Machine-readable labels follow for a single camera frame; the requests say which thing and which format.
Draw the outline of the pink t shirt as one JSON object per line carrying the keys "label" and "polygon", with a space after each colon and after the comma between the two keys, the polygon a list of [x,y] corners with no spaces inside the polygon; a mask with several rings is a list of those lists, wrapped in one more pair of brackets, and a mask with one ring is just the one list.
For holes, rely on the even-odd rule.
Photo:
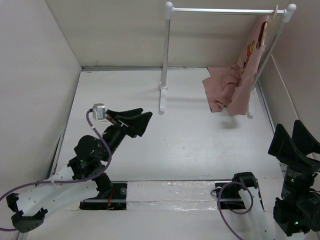
{"label": "pink t shirt", "polygon": [[251,89],[266,49],[270,18],[260,15],[237,61],[228,67],[209,67],[210,77],[202,81],[210,111],[227,109],[230,115],[247,115]]}

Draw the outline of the beige wooden hanger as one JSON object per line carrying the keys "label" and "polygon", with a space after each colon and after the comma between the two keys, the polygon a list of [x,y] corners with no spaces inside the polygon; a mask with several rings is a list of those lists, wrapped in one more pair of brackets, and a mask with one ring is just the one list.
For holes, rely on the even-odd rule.
{"label": "beige wooden hanger", "polygon": [[258,40],[258,45],[257,48],[259,49],[261,46],[265,45],[265,41],[267,38],[267,33],[268,31],[272,28],[275,18],[277,16],[279,10],[279,6],[276,5],[273,11],[273,15],[267,20],[264,21],[263,24],[261,25],[260,28],[260,35],[259,35],[259,40]]}

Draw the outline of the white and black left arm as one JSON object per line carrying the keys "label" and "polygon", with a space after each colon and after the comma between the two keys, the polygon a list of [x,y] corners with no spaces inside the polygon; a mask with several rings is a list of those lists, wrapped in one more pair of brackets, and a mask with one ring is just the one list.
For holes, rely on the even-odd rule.
{"label": "white and black left arm", "polygon": [[142,108],[112,111],[102,103],[94,104],[85,117],[96,137],[81,137],[75,157],[50,178],[23,184],[1,196],[13,212],[11,231],[28,233],[75,202],[107,198],[113,185],[106,170],[113,154],[126,136],[142,137],[152,116]]}

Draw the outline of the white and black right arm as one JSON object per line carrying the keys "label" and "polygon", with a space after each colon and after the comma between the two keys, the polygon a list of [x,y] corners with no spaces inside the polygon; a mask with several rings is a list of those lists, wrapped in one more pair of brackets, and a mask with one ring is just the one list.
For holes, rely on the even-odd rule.
{"label": "white and black right arm", "polygon": [[294,122],[292,134],[282,124],[276,126],[268,154],[287,168],[273,218],[288,237],[320,230],[320,192],[313,189],[320,162],[309,157],[319,152],[320,143],[301,120]]}

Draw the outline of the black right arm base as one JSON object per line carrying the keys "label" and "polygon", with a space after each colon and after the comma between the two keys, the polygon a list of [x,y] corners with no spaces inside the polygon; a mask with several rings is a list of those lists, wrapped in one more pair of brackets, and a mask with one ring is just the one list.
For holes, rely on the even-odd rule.
{"label": "black right arm base", "polygon": [[[229,183],[231,180],[219,180],[214,181],[214,187],[210,191],[210,195],[214,198],[218,198],[220,189],[226,184]],[[242,201],[238,192],[234,190],[225,189],[221,196],[221,209],[222,210],[244,210],[245,204]]]}

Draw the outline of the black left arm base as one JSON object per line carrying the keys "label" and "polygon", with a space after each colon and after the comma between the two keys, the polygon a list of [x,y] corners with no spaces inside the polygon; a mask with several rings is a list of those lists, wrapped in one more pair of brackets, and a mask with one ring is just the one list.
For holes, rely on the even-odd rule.
{"label": "black left arm base", "polygon": [[127,181],[113,181],[112,191],[106,196],[97,196],[80,202],[79,208],[87,211],[124,211],[127,209]]}

